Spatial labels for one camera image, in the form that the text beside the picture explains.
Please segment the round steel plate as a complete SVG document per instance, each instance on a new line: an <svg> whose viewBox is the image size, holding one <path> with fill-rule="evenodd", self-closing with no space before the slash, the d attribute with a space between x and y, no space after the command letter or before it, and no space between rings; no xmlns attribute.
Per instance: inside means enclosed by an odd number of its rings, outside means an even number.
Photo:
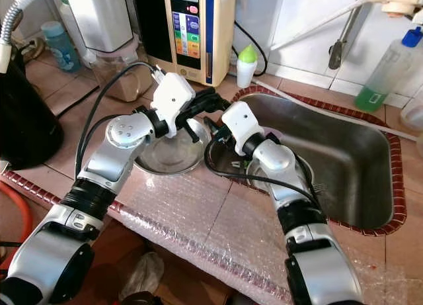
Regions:
<svg viewBox="0 0 423 305"><path fill-rule="evenodd" d="M188 120L188 127L199 137L193 142L186 128L173 138L157 138L142 145L135 165L155 175L177 175L193 170L204 162L205 146L211 139L208 127L198 120Z"/></svg>

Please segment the small white bottle green cap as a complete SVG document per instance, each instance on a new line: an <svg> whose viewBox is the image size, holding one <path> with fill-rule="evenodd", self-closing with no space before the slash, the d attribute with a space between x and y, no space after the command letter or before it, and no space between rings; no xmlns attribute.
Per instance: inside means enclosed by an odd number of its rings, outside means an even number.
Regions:
<svg viewBox="0 0 423 305"><path fill-rule="evenodd" d="M236 78L237 85L241 89L250 87L254 73L258 65L258 52L252 44L242 49L237 56Z"/></svg>

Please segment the cream black water ionizer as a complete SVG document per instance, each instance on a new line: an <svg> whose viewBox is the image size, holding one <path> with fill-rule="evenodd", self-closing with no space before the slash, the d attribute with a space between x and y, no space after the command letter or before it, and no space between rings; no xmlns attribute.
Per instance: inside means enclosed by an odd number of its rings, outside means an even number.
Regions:
<svg viewBox="0 0 423 305"><path fill-rule="evenodd" d="M236 0L133 0L152 63L217 87L229 72Z"/></svg>

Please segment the clear bubble wrap sheet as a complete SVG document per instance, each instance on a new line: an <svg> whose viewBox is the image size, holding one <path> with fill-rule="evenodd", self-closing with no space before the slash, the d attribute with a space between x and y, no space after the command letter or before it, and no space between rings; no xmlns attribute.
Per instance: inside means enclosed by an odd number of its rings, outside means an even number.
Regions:
<svg viewBox="0 0 423 305"><path fill-rule="evenodd" d="M290 305L283 230L265 193L199 168L134 169L109 215L254 301ZM423 305L423 218L375 235L329 220L371 305Z"/></svg>

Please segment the glass jar with brown powder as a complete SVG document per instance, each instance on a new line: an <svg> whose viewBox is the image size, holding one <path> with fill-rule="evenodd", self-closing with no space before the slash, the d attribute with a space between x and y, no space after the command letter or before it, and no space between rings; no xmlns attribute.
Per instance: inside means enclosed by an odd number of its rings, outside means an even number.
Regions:
<svg viewBox="0 0 423 305"><path fill-rule="evenodd" d="M128 64L136 62L138 42L130 42L118 49L115 53L103 54L90 50L93 54L93 69L96 80L99 81L102 88L109 84L109 81L118 75ZM106 90L106 95L114 97L120 101L133 102L140 96L140 80L133 71L128 71L121 76L115 84Z"/></svg>

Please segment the thin white tube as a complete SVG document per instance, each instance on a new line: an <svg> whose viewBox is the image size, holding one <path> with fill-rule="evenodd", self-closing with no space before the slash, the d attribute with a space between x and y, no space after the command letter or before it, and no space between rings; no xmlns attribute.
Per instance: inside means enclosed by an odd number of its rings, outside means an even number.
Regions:
<svg viewBox="0 0 423 305"><path fill-rule="evenodd" d="M344 107L346 109L360 111L354 104L354 97L345 93L339 93L338 91L331 91L322 87L316 87L315 85L309 85L303 82L284 80L279 78L278 80L262 80L263 83L270 87L277 88L279 91L284 91L290 95L297 95L300 97L308 97L309 99L317 100L330 105L336 105ZM376 111L370 112L370 115L380 118L386 126L402 130L402 132L416 133L416 130L408 128L400 122L400 111L396 107L390 105L380 106Z"/></svg>

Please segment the stainless steel sink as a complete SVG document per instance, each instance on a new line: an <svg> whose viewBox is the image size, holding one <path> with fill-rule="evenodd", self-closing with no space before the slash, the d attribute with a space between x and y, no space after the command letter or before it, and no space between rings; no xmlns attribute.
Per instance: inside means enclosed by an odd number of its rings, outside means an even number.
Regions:
<svg viewBox="0 0 423 305"><path fill-rule="evenodd" d="M380 118L262 85L241 89L235 100L248 103L265 130L311 166L313 180L328 186L317 199L330 220L365 236L404 226L402 149L398 136L380 131Z"/></svg>

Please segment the white water filter unit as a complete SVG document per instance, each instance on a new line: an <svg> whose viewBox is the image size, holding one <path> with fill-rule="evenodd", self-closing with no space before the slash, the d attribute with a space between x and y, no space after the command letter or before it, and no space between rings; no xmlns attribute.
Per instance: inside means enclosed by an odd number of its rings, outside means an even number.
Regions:
<svg viewBox="0 0 423 305"><path fill-rule="evenodd" d="M67 0L85 47L114 53L135 39L126 0Z"/></svg>

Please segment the teal plastic bottle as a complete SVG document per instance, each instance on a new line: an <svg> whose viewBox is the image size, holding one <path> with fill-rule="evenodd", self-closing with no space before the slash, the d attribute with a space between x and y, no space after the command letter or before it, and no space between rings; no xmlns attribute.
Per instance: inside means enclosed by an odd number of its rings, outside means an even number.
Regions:
<svg viewBox="0 0 423 305"><path fill-rule="evenodd" d="M71 38L67 35L63 24L57 21L48 21L40 26L44 40L58 68L65 72L76 73L82 68L79 55L76 53Z"/></svg>

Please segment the white jug with green cap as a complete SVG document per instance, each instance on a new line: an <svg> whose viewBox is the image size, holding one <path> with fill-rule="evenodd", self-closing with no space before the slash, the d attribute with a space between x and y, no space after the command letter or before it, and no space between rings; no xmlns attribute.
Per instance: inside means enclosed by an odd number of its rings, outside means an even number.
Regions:
<svg viewBox="0 0 423 305"><path fill-rule="evenodd" d="M79 30L77 21L75 20L75 15L73 15L72 8L69 5L69 0L59 0L58 8L61 20L71 38L73 47L75 47L79 57L84 59L85 54L87 54L87 48L83 42L81 30Z"/></svg>

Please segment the black kettle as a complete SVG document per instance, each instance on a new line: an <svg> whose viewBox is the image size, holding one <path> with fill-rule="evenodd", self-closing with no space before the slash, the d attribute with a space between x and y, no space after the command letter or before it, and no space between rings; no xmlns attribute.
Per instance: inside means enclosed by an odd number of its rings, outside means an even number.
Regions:
<svg viewBox="0 0 423 305"><path fill-rule="evenodd" d="M25 75L13 48L7 71L0 75L1 157L9 169L30 169L51 159L64 142L58 118Z"/></svg>

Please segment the blue capped green soap bottle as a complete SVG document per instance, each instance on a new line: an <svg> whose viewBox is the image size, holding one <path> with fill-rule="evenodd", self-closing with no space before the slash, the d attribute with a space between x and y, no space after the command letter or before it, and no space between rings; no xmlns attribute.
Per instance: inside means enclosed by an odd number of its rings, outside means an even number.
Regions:
<svg viewBox="0 0 423 305"><path fill-rule="evenodd" d="M366 112L377 110L387 97L408 93L417 84L415 78L423 68L423 26L407 30L390 43L383 57L358 93L354 104Z"/></svg>

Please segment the clear plastic cup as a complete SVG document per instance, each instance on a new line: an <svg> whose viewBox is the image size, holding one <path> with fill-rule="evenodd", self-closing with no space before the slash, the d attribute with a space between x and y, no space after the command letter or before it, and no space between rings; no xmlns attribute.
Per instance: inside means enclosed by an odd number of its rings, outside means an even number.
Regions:
<svg viewBox="0 0 423 305"><path fill-rule="evenodd" d="M423 130L423 97L414 97L400 111L400 121L413 130Z"/></svg>

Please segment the cream faucet with white spout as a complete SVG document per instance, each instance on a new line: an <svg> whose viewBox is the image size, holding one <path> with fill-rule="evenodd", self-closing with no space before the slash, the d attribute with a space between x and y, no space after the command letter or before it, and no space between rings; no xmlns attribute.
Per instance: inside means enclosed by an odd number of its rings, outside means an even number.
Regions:
<svg viewBox="0 0 423 305"><path fill-rule="evenodd" d="M301 29L299 32L293 34L289 38L284 38L282 41L275 41L270 46L270 51L274 51L283 48L290 42L298 41L303 36L308 35L317 28L324 26L324 24L335 20L342 15L347 14L354 9L359 8L366 3L380 3L382 5L381 10L384 13L390 14L393 17L412 17L412 21L415 24L423 24L423 14L418 14L420 9L423 9L423 0L355 0L350 5L342 7L338 11L330 14L317 22L314 22L311 26Z"/></svg>

